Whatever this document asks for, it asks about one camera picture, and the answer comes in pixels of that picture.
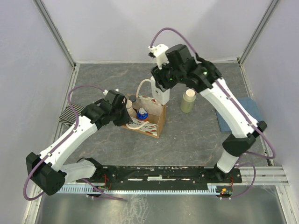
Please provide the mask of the white square bottle dark cap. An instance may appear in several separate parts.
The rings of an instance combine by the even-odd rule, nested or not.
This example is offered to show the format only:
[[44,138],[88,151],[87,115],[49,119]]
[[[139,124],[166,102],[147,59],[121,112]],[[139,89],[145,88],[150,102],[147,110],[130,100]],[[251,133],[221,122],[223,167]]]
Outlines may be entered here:
[[153,76],[150,77],[150,83],[153,98],[161,105],[167,104],[167,102],[170,100],[170,89],[162,92],[158,87],[156,87],[156,81]]

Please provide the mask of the watermelon print canvas bag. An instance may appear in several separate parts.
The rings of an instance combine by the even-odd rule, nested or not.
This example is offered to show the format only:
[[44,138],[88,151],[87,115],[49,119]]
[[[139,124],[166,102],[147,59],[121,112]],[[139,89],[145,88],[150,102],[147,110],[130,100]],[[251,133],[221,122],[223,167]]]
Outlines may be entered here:
[[136,94],[133,94],[137,97],[137,102],[133,105],[133,108],[136,112],[138,112],[141,107],[144,108],[149,114],[148,121],[141,121],[138,118],[135,119],[131,117],[133,123],[123,125],[122,127],[158,139],[166,120],[166,104],[161,105],[153,98],[153,96],[150,97],[139,94],[139,91],[145,82],[150,83],[150,79],[141,81],[137,87]]

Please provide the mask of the black white striped cloth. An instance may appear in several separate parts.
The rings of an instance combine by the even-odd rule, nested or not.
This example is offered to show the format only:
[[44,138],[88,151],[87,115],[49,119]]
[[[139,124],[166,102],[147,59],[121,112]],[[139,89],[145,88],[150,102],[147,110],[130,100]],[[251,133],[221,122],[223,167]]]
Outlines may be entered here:
[[[84,110],[83,106],[72,104],[74,110],[76,113],[80,116],[81,112]],[[70,108],[70,106],[66,106],[66,108],[63,110],[61,115],[59,116],[59,122],[66,126],[72,126],[76,121],[76,116],[73,110]]]

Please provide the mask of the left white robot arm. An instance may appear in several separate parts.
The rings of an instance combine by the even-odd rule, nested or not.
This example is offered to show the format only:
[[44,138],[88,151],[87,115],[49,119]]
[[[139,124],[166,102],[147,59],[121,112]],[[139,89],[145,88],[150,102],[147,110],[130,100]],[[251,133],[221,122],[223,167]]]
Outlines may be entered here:
[[83,114],[52,145],[39,154],[31,152],[25,159],[28,177],[43,193],[51,196],[64,184],[80,179],[99,182],[103,177],[102,165],[93,158],[65,165],[68,157],[100,128],[113,122],[116,126],[129,123],[126,98],[100,99],[85,107]]

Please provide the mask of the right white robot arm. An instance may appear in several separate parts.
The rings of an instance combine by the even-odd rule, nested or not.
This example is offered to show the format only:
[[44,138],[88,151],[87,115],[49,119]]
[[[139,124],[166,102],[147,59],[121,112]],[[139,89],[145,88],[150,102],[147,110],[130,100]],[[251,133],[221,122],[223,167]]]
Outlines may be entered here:
[[214,167],[214,178],[225,182],[240,156],[251,148],[267,125],[246,112],[213,63],[203,58],[198,60],[199,63],[196,63],[192,56],[185,62],[158,59],[151,73],[155,86],[161,91],[165,92],[176,84],[185,84],[204,97],[224,118],[231,134],[222,144],[224,151]]

